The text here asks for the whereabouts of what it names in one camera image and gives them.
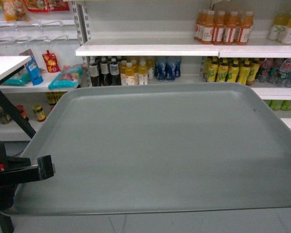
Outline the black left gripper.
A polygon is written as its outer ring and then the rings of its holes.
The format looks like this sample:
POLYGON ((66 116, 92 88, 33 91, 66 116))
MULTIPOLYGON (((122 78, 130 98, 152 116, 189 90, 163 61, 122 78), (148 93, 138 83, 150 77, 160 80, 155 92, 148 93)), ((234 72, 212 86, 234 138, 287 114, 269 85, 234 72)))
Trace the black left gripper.
POLYGON ((37 158, 37 164, 31 166, 29 158, 8 156, 0 141, 0 211, 12 207, 18 184, 46 180, 54 173, 50 155, 37 158))

